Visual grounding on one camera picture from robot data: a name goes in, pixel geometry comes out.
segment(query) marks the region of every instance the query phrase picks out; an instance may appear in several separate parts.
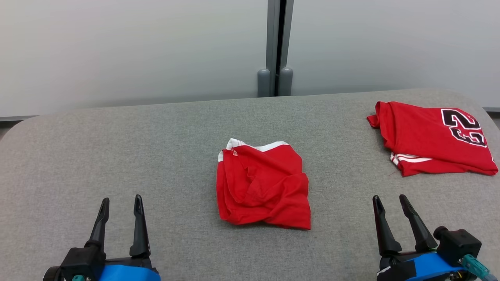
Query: gray table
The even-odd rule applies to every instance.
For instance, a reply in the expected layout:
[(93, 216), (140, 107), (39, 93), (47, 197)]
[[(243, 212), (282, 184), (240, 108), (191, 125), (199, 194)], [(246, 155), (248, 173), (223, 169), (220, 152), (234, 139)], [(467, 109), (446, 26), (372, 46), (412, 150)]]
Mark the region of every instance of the gray table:
[[(404, 250), (415, 244), (398, 196), (428, 228), (469, 230), (500, 275), (500, 177), (402, 178), (366, 116), (377, 101), (458, 107), (481, 123), (495, 159), (500, 131), (476, 103), (438, 89), (94, 108), (34, 117), (0, 141), (0, 279), (41, 280), (87, 241), (109, 197), (108, 258), (132, 245), (135, 194), (144, 200), (151, 260), (163, 280), (376, 279), (372, 196)], [(286, 141), (309, 177), (312, 230), (221, 221), (217, 154), (229, 138)]]

